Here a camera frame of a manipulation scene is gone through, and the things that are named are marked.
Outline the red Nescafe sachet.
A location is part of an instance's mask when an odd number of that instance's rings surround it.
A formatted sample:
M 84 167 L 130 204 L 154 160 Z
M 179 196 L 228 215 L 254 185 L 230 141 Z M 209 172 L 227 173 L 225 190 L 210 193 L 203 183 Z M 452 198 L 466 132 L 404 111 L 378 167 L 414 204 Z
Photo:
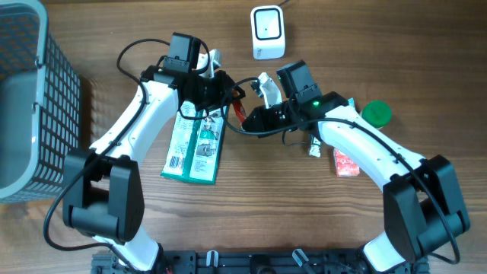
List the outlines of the red Nescafe sachet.
M 241 100 L 236 100 L 232 103 L 232 106 L 234 108 L 236 117 L 239 120 L 239 123 L 242 125 L 245 119 L 247 118 L 247 114 L 245 112 L 244 106 L 241 103 Z

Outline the green Axe Brand box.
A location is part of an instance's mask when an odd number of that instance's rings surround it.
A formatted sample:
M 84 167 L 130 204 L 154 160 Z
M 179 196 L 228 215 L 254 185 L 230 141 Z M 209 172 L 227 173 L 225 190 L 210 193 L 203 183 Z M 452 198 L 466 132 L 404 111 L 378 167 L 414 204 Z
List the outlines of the green Axe Brand box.
M 311 157 L 320 158 L 321 157 L 320 149 L 321 149 L 321 141 L 316 137 L 310 135 L 310 148 L 308 154 Z

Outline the green 3M gloves pack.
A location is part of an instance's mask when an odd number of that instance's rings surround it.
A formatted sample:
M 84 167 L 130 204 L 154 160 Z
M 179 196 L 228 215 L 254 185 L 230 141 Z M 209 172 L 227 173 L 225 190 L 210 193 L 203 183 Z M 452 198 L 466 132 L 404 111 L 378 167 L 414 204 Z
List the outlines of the green 3M gloves pack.
M 215 184 L 226 108 L 209 113 L 196 111 L 194 104 L 183 103 L 176 115 L 166 162 L 161 176 L 184 183 Z

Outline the orange Kleenex tissue pack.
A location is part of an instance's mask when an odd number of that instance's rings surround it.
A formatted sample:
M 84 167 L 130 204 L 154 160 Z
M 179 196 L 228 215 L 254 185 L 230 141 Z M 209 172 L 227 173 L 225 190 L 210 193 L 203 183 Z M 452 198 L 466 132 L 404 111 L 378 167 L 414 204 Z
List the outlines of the orange Kleenex tissue pack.
M 333 149 L 337 177 L 355 177 L 360 174 L 360 167 L 339 149 Z

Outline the green lid jar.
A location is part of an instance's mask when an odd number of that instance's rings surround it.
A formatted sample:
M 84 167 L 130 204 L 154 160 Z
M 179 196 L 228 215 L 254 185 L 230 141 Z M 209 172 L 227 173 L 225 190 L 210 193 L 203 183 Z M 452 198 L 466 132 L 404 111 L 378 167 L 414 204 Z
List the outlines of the green lid jar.
M 381 129 L 392 119 L 390 106 L 382 100 L 373 100 L 361 111 L 361 117 L 374 128 Z

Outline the mint green wipes pack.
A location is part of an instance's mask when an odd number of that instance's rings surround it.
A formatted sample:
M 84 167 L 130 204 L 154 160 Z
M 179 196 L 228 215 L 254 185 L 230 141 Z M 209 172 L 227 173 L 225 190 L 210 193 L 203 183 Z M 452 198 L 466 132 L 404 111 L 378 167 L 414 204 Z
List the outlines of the mint green wipes pack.
M 355 106 L 355 99 L 353 97 L 349 98 L 348 99 L 348 103 L 349 103 L 349 105 L 347 106 L 348 111 L 350 113 L 354 113 L 355 115 L 358 115 L 359 116 L 360 115 L 360 112 L 357 111 L 357 108 Z

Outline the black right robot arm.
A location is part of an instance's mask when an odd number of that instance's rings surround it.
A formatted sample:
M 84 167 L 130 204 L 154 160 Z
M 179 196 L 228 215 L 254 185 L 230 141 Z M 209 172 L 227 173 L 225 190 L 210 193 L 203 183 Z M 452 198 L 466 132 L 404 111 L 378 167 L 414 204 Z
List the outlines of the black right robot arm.
M 427 159 L 398 145 L 336 92 L 257 107 L 242 127 L 263 135 L 287 128 L 308 131 L 344 152 L 378 185 L 384 232 L 361 249 L 372 272 L 416 263 L 470 228 L 452 163 L 441 155 Z

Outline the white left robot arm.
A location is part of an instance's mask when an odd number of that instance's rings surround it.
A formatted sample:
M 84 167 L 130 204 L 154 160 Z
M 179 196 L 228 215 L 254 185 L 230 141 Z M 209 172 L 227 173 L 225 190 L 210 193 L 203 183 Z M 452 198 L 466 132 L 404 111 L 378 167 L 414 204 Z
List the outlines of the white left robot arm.
M 64 163 L 62 220 L 94 247 L 106 247 L 128 273 L 167 273 L 163 247 L 142 227 L 145 201 L 139 166 L 166 122 L 183 103 L 211 112 L 244 91 L 223 70 L 151 65 L 137 79 L 131 104 L 88 150 L 73 148 Z

